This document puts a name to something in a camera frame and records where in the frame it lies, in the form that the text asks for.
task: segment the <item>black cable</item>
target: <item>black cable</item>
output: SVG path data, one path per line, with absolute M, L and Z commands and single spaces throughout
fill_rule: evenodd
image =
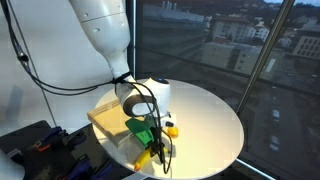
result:
M 13 31 L 12 25 L 11 25 L 11 18 L 10 18 L 10 12 L 9 12 L 7 1 L 6 0 L 0 0 L 0 3 L 1 3 L 2 10 L 4 12 L 5 18 L 6 18 L 7 23 L 8 23 L 8 29 L 9 29 L 10 40 L 11 40 L 12 46 L 14 48 L 14 51 L 15 51 L 17 57 L 19 57 L 19 55 L 20 55 L 19 53 L 22 53 L 22 48 L 21 48 L 21 46 L 20 46 L 20 44 L 19 44 L 19 42 L 17 40 L 17 37 L 16 37 L 16 35 L 15 35 L 14 31 Z M 84 93 L 90 92 L 90 91 L 92 91 L 94 89 L 97 89 L 99 86 L 112 83 L 112 81 L 109 81 L 109 82 L 105 82 L 105 83 L 101 83 L 101 84 L 97 84 L 97 85 L 93 85 L 93 86 L 89 86 L 89 87 L 84 87 L 84 88 L 61 88 L 61 87 L 53 86 L 53 85 L 50 85 L 50 84 L 47 84 L 47 83 L 41 81 L 38 77 L 34 76 L 31 73 L 31 69 L 29 67 L 28 62 L 24 62 L 24 63 L 25 64 L 23 64 L 21 62 L 23 68 L 29 74 L 31 79 L 37 84 L 37 86 L 39 86 L 41 89 L 43 89 L 43 90 L 45 90 L 45 91 L 47 91 L 49 93 L 56 94 L 56 95 L 63 95 L 63 96 L 80 95 L 80 94 L 84 94 Z M 85 91 L 79 92 L 79 93 L 65 94 L 65 93 L 58 93 L 58 92 L 54 92 L 54 91 L 48 90 L 47 88 L 42 87 L 42 85 L 48 86 L 48 87 L 53 88 L 53 89 L 64 90 L 64 91 L 82 91 L 82 90 L 85 90 Z
M 125 81 L 125 82 L 122 82 L 122 83 L 131 84 L 131 85 L 139 92 L 139 94 L 141 95 L 142 100 L 143 100 L 143 101 L 147 104 L 147 106 L 148 106 L 148 109 L 149 109 L 149 111 L 150 111 L 151 117 L 152 117 L 152 119 L 153 119 L 153 121 L 154 121 L 154 123 L 155 123 L 156 130 L 157 130 L 157 132 L 158 132 L 157 143 L 160 145 L 160 148 L 159 148 L 159 150 L 160 150 L 160 154 L 159 154 L 159 156 L 160 156 L 160 161 L 163 163 L 163 171 L 164 171 L 164 173 L 167 174 L 168 171 L 169 171 L 169 169 L 170 169 L 171 159 L 172 159 L 172 139 L 171 139 L 171 137 L 170 137 L 166 132 L 164 132 L 164 131 L 161 129 L 160 112 L 159 112 L 159 107 L 158 107 L 158 105 L 157 105 L 157 103 L 156 103 L 156 98 L 154 97 L 154 94 L 152 93 L 152 91 L 151 91 L 147 86 L 145 86 L 144 84 L 136 83 L 136 82 L 126 82 L 126 81 Z M 151 97 L 152 97 L 152 101 L 153 101 L 152 103 L 154 104 L 154 108 L 155 108 L 156 113 L 157 113 L 157 121 L 158 121 L 158 122 L 156 122 L 156 118 L 155 118 L 154 115 L 153 115 L 153 111 L 151 111 L 151 108 L 150 108 L 150 106 L 149 106 L 149 103 L 147 103 L 147 101 L 146 101 L 145 98 L 144 98 L 144 95 L 142 94 L 142 92 L 141 92 L 135 85 L 140 85 L 140 86 L 146 88 L 146 89 L 149 91 L 149 93 L 150 93 L 150 95 L 151 95 Z M 167 167 L 167 168 L 166 168 L 166 163 L 165 163 L 165 154 L 164 154 L 164 150 L 163 150 L 163 148 L 162 148 L 162 136 L 161 136 L 161 132 L 164 132 L 164 134 L 166 134 L 166 135 L 169 137 L 169 140 L 170 140 L 170 151 L 171 151 L 171 153 L 170 153 L 169 163 L 168 163 L 168 167 Z
M 169 138 L 169 141 L 170 141 L 170 155 L 169 155 L 169 162 L 168 162 L 168 168 L 167 169 L 163 169 L 164 170 L 164 173 L 167 174 L 169 169 L 170 169 L 170 165 L 171 165 L 171 159 L 172 159 L 172 139 L 171 137 L 169 136 L 169 134 L 167 132 L 165 132 L 164 130 L 162 130 L 163 134 L 165 134 L 168 138 Z

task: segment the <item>green object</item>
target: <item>green object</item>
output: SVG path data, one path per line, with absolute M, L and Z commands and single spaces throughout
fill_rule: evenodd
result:
M 150 130 L 150 126 L 144 121 L 130 118 L 125 122 L 128 129 L 139 139 L 144 147 L 149 146 L 149 142 L 153 142 L 154 138 Z

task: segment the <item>rooftop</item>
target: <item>rooftop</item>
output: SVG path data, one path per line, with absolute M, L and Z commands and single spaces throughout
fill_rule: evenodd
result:
M 300 31 L 320 32 L 320 25 L 304 25 Z
M 250 21 L 248 21 L 242 17 L 225 16 L 225 17 L 217 17 L 217 18 L 215 18 L 215 20 L 216 21 L 238 22 L 238 23 L 250 24 Z

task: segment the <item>white platform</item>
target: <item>white platform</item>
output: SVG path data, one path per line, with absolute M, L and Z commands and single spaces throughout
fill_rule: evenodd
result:
M 168 81 L 171 84 L 168 110 L 176 113 L 179 128 L 179 137 L 173 139 L 175 157 L 168 174 L 164 174 L 157 156 L 139 174 L 158 179 L 201 179 L 223 171 L 234 162 L 243 146 L 239 118 L 214 94 L 192 84 Z M 111 90 L 97 106 L 115 99 Z M 138 140 L 134 138 L 118 149 L 98 128 L 94 127 L 94 131 L 109 155 L 133 170 L 136 158 L 144 150 Z M 163 141 L 170 147 L 166 138 Z

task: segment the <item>yellow object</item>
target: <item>yellow object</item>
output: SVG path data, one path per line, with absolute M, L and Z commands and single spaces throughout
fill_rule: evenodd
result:
M 163 147 L 163 152 L 169 153 L 169 149 L 166 147 Z M 151 159 L 151 147 L 147 148 L 140 154 L 139 158 L 136 160 L 136 163 L 134 164 L 133 169 L 135 171 L 139 171 L 150 159 Z
M 172 139 L 175 139 L 179 136 L 179 130 L 177 127 L 168 127 L 167 132 Z

